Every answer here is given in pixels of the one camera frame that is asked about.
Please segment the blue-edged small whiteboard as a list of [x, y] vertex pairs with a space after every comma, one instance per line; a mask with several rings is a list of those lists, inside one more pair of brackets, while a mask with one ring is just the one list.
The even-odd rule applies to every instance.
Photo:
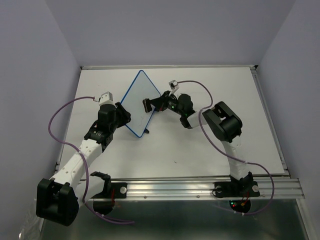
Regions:
[[143, 136], [154, 113], [154, 108], [150, 112], [145, 112], [143, 100], [155, 99], [160, 96], [161, 93], [148, 75], [143, 70], [139, 70], [120, 102], [131, 115], [131, 121], [126, 124], [126, 127], [136, 137]]

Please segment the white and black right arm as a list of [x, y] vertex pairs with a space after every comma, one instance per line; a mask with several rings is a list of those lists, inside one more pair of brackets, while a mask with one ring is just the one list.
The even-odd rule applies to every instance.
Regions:
[[142, 103], [146, 113], [151, 110], [163, 112], [168, 109], [180, 115], [179, 120], [186, 129], [208, 125], [214, 136], [221, 141], [228, 158], [230, 176], [235, 179], [230, 182], [231, 192], [242, 195], [248, 190], [248, 183], [243, 178], [249, 171], [244, 162], [237, 160], [243, 123], [225, 102], [220, 101], [214, 107], [198, 113], [193, 109], [194, 105], [188, 94], [182, 93], [176, 97], [168, 90], [160, 97], [146, 98]]

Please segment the black whiteboard eraser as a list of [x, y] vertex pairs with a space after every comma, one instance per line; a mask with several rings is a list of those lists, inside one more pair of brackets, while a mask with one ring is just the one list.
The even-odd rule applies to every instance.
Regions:
[[151, 102], [150, 102], [150, 99], [149, 98], [145, 98], [142, 100], [142, 104], [143, 104], [143, 107], [144, 107], [144, 111], [146, 113], [149, 113], [152, 111], [152, 105], [151, 105]]

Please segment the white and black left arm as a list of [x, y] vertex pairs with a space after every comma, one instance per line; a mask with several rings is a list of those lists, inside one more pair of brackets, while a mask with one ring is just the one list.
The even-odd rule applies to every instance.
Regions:
[[115, 198], [111, 176], [95, 171], [89, 173], [89, 166], [108, 147], [116, 129], [131, 121], [131, 114], [120, 102], [101, 103], [97, 120], [85, 134], [74, 155], [50, 179], [43, 178], [37, 185], [35, 213], [63, 226], [70, 226], [81, 205], [99, 195]]

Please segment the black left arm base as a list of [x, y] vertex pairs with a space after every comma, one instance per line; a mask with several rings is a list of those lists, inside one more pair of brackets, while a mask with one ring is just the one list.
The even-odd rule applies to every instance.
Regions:
[[87, 197], [93, 199], [93, 209], [106, 216], [111, 213], [117, 199], [127, 198], [128, 184], [117, 182], [111, 176], [99, 171], [94, 171], [89, 176]]

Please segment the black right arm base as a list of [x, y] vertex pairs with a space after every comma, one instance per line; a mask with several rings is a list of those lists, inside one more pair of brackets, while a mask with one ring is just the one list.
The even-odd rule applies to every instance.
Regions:
[[219, 199], [231, 198], [229, 205], [236, 213], [248, 214], [251, 209], [250, 198], [260, 196], [258, 183], [251, 172], [240, 180], [230, 175], [230, 181], [216, 181], [213, 184], [212, 195]]

